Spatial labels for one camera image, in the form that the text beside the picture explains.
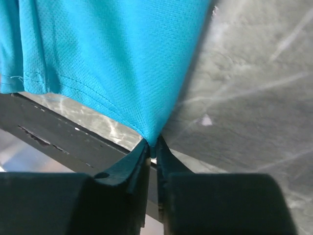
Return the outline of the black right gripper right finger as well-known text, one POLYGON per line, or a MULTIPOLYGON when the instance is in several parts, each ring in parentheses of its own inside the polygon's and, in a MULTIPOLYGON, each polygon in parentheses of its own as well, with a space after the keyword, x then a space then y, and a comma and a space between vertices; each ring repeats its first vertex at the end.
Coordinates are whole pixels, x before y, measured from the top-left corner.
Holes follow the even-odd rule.
POLYGON ((295 235, 278 183, 260 173, 194 173, 156 143, 159 217, 166 235, 295 235))

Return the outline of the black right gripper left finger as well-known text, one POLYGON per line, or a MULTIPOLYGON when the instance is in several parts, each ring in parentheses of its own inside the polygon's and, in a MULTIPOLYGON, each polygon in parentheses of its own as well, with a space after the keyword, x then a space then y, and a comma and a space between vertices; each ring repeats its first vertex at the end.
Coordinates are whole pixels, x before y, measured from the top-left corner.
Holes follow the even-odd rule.
POLYGON ((145 225, 149 145, 94 176, 6 172, 0 175, 3 235, 138 235, 145 225))

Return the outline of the teal t-shirt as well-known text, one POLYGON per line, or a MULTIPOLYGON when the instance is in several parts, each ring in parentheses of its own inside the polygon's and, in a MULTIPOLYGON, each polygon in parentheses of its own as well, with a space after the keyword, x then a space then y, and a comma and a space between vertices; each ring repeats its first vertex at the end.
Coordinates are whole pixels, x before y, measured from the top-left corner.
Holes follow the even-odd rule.
POLYGON ((208 0, 3 0, 0 91, 72 98, 155 145, 208 0))

